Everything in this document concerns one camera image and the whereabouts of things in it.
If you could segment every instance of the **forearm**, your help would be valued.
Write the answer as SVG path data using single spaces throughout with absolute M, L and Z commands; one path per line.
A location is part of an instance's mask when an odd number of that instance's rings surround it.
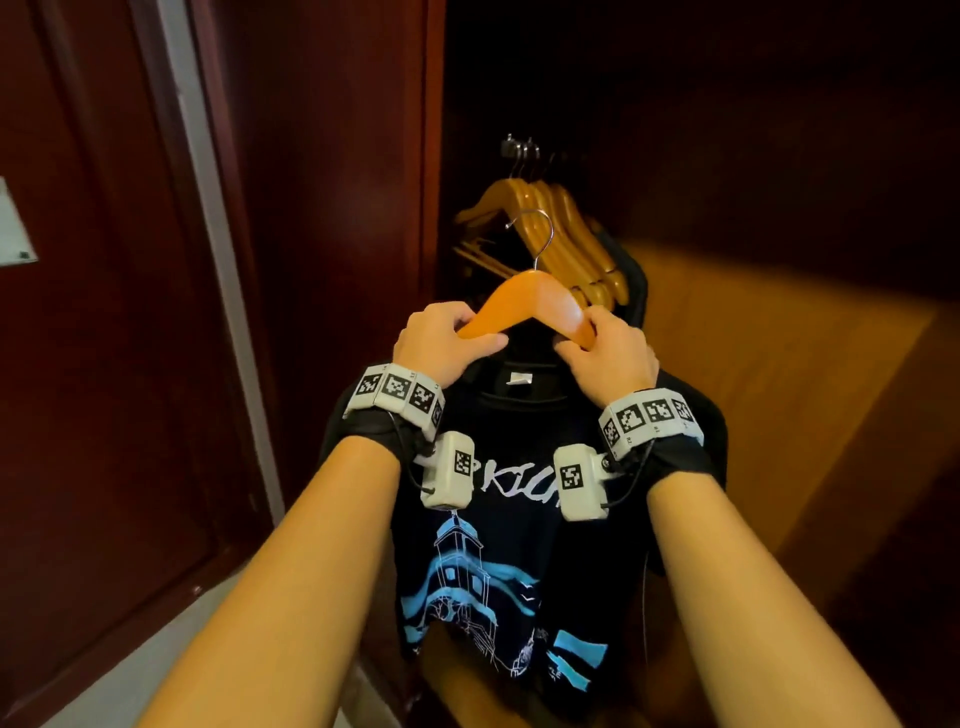
M 897 726 L 896 716 L 712 478 L 648 496 L 681 621 L 724 726 Z
M 332 722 L 389 533 L 399 463 L 341 442 L 187 649 L 140 728 Z

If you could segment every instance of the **white sign on door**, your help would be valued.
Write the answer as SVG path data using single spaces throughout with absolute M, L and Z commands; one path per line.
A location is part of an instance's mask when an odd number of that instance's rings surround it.
M 30 244 L 27 231 L 16 212 L 7 183 L 0 177 L 0 265 L 34 262 L 34 246 Z

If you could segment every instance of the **floor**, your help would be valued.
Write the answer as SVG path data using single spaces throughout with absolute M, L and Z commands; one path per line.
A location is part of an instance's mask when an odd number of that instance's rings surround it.
M 236 583 L 214 587 L 104 675 L 43 728 L 132 728 L 182 651 Z M 334 728 L 350 728 L 343 713 Z

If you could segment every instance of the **person's right arm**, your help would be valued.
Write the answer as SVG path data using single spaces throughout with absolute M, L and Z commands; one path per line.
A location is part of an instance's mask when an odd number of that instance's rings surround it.
M 643 332 L 605 309 L 597 343 L 557 345 L 598 406 L 655 386 Z M 697 671 L 722 726 L 899 726 L 870 678 L 716 481 L 673 473 L 647 496 Z

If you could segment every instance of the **person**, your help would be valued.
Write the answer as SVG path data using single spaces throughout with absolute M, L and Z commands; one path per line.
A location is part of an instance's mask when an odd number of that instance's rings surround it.
M 592 350 L 556 344 L 584 393 L 602 408 L 653 387 L 659 364 L 643 332 L 600 307 L 587 314 L 597 332 Z M 394 362 L 449 386 L 507 343 L 504 334 L 457 336 L 473 316 L 465 303 L 427 306 L 400 333 Z M 387 448 L 365 437 L 342 440 L 180 657 L 139 728 L 330 724 L 399 480 L 400 463 Z M 647 504 L 720 725 L 900 725 L 712 477 L 672 473 Z

